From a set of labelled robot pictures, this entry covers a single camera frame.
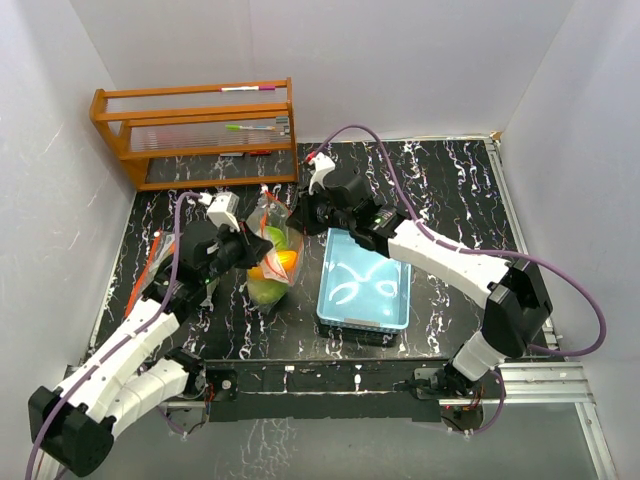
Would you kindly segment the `green cabbage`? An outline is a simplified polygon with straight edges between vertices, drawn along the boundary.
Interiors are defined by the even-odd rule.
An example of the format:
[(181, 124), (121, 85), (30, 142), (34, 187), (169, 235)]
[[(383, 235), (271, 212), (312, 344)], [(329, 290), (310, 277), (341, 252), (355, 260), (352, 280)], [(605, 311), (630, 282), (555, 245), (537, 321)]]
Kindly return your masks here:
[(270, 241), (277, 251), (288, 249), (287, 236), (281, 229), (274, 226), (266, 226), (264, 231), (269, 235)]
[(250, 299), (257, 305), (277, 303), (289, 290), (289, 285), (276, 280), (253, 280), (247, 282)]

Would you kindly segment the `yellow starfruit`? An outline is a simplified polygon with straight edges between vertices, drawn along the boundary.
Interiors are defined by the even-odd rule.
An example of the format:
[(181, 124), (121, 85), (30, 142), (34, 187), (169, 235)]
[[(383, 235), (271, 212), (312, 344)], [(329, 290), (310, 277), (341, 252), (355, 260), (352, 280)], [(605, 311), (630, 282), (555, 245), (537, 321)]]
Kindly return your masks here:
[(261, 267), (253, 267), (247, 271), (247, 275), (252, 280), (265, 280), (265, 274)]

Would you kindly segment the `orange yellow mango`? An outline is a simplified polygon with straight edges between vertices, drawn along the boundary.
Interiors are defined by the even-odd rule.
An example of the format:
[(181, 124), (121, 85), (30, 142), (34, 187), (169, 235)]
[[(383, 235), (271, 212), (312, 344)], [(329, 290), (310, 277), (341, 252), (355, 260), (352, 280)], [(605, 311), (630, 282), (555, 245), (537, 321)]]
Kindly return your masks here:
[(280, 250), (276, 252), (275, 265), (285, 271), (293, 270), (298, 261), (298, 253), (294, 250)]

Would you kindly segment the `clear orange-zip bag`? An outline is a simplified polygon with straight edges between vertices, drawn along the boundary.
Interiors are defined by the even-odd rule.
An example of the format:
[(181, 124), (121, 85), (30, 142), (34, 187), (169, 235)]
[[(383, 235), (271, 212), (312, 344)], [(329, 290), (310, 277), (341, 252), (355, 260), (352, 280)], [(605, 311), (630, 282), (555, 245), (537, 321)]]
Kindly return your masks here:
[[(276, 196), (269, 191), (268, 187), (264, 185), (261, 187), (261, 193), (258, 197), (254, 210), (246, 220), (247, 225), (256, 235), (259, 235), (260, 237), (269, 241), (269, 235), (264, 231), (265, 227), (274, 226), (281, 229), (287, 236), (287, 250), (294, 250), (298, 253), (297, 265), (293, 270), (285, 271), (284, 269), (278, 268), (275, 265), (277, 252), (275, 248), (273, 248), (269, 252), (269, 254), (258, 266), (256, 266), (262, 268), (266, 277), (265, 280), (276, 280), (278, 282), (288, 284), (289, 290), (297, 281), (298, 273), (302, 265), (304, 252), (304, 242), (302, 239), (302, 235), (294, 229), (286, 226), (286, 220), (288, 219), (290, 214), (290, 209), (283, 202), (278, 200)], [(257, 305), (252, 300), (251, 302), (257, 308), (257, 310), (262, 313), (270, 312), (278, 303), (277, 302), (270, 305)]]
[[(174, 313), (182, 324), (203, 308), (212, 307), (218, 279), (210, 275), (209, 266), (217, 253), (217, 230), (204, 222), (188, 225), (180, 234), (177, 277), (163, 312)], [(161, 304), (170, 283), (175, 252), (175, 235), (159, 231), (146, 265), (136, 281), (125, 309), (128, 317), (136, 303), (151, 299)]]

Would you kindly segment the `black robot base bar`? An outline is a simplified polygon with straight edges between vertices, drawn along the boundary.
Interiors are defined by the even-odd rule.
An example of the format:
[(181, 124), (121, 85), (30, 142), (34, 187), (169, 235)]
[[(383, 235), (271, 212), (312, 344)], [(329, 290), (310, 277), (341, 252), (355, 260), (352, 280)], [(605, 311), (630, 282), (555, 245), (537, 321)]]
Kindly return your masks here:
[(464, 393), (436, 391), (443, 362), (418, 359), (209, 360), (204, 391), (164, 402), (202, 409), (209, 422), (257, 419), (394, 418), (439, 422), (445, 411), (479, 414), (498, 399), (485, 375)]

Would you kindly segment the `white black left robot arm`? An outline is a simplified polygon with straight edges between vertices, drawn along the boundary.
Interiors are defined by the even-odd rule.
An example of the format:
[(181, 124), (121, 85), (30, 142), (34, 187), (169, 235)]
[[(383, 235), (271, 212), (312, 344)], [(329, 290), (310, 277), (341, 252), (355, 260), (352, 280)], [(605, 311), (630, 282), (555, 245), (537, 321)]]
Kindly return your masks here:
[(122, 324), (54, 389), (38, 387), (28, 400), (34, 452), (43, 452), (78, 477), (93, 473), (117, 437), (165, 400), (200, 396), (202, 362), (181, 348), (145, 360), (212, 297), (228, 271), (250, 269), (274, 249), (261, 227), (205, 220), (170, 236), (158, 252)]

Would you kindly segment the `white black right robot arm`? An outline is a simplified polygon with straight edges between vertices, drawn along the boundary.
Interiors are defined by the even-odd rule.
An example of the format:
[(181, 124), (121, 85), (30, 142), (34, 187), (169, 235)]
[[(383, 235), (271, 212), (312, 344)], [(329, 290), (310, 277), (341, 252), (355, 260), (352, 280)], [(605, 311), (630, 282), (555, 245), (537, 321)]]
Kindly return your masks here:
[(406, 208), (375, 199), (361, 178), (299, 189), (286, 224), (306, 236), (344, 230), (359, 247), (434, 275), (483, 309), (480, 329), (444, 367), (418, 383), (433, 392), (471, 395), (487, 372), (526, 353), (552, 312), (535, 263), (510, 263), (425, 235)]

